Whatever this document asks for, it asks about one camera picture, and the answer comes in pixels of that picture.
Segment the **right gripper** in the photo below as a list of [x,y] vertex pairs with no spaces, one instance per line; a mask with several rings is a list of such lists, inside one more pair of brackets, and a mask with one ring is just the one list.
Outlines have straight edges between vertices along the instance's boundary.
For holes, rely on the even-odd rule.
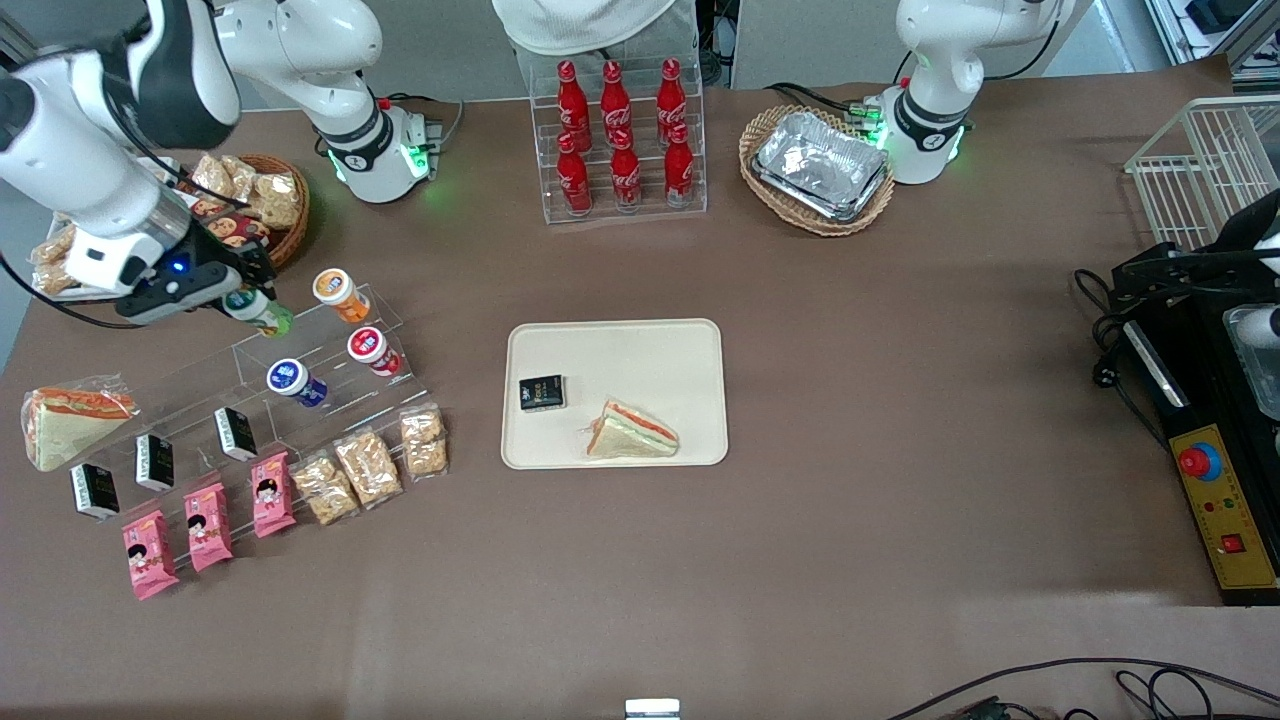
[[141,217],[114,222],[72,214],[76,238],[67,256],[67,272],[81,284],[115,297],[141,287],[184,282],[202,272],[225,275],[237,272],[242,286],[207,305],[218,311],[239,311],[242,291],[260,290],[276,300],[276,269],[266,250],[237,250],[236,255],[186,205],[157,205]]

